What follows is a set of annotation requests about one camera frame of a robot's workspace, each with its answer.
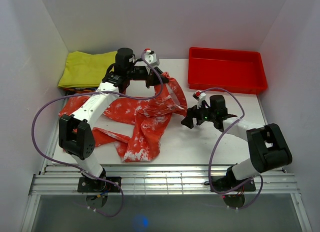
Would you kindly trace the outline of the red white tie-dye trousers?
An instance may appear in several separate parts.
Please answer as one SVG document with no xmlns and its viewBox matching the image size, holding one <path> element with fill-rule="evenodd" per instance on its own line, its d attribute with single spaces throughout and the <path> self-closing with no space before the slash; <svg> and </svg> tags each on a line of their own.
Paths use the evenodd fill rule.
<svg viewBox="0 0 320 232">
<path fill-rule="evenodd" d="M 172 114 L 187 114 L 187 101 L 178 81 L 170 76 L 164 86 L 156 85 L 159 96 L 151 100 L 116 99 L 105 109 L 104 115 L 116 121 L 134 126 L 131 137 L 102 128 L 93 128 L 96 147 L 113 143 L 123 162 L 147 162 L 155 159 L 161 148 L 160 139 Z"/>
</svg>

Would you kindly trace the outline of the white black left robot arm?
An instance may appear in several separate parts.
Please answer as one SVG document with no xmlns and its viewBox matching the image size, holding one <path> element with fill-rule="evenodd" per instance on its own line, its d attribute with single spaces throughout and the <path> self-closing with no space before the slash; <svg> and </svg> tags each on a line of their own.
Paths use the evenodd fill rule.
<svg viewBox="0 0 320 232">
<path fill-rule="evenodd" d="M 151 49 L 145 49 L 139 59 L 132 49 L 118 49 L 115 62 L 107 68 L 96 92 L 71 115 L 59 118 L 58 144 L 77 162 L 94 191 L 102 191 L 106 179 L 94 155 L 93 126 L 111 103 L 124 95 L 132 80 L 145 81 L 146 87 L 167 83 L 168 79 L 158 69 L 159 64 L 158 56 Z"/>
</svg>

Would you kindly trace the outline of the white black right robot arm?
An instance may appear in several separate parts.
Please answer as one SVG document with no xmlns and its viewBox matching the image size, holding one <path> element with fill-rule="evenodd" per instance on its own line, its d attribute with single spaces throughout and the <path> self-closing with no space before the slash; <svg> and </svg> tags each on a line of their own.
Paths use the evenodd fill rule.
<svg viewBox="0 0 320 232">
<path fill-rule="evenodd" d="M 187 109 L 181 124 L 192 129 L 204 122 L 211 122 L 215 129 L 238 137 L 248 144 L 249 158 L 227 169 L 224 177 L 209 177 L 211 191 L 224 194 L 243 187 L 263 172 L 289 165 L 293 161 L 291 151 L 280 127 L 275 124 L 258 125 L 230 114 L 222 95 L 212 95 L 206 102 L 206 94 L 193 94 L 197 104 Z"/>
</svg>

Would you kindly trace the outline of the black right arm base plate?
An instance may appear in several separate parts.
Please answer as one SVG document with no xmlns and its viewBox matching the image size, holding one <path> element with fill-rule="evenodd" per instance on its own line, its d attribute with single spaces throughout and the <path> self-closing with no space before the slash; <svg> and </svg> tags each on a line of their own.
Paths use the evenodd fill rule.
<svg viewBox="0 0 320 232">
<path fill-rule="evenodd" d="M 235 181 L 227 181 L 223 176 L 211 176 L 211 182 L 215 190 L 219 192 L 227 191 L 230 189 L 233 189 L 234 187 L 238 186 L 242 182 L 244 182 L 245 179 L 243 180 L 235 180 Z M 239 187 L 237 192 L 254 192 L 256 191 L 256 186 L 255 182 L 251 179 L 249 182 L 246 184 L 243 184 L 242 187 Z"/>
</svg>

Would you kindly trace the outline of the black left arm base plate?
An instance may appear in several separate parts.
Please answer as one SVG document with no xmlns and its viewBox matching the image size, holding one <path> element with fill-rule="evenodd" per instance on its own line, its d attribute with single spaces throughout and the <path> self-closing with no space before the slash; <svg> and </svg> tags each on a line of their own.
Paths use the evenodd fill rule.
<svg viewBox="0 0 320 232">
<path fill-rule="evenodd" d="M 81 193 L 102 193 L 102 192 L 120 192 L 120 189 L 113 184 L 104 181 L 89 179 L 85 176 L 78 181 L 77 192 Z"/>
</svg>

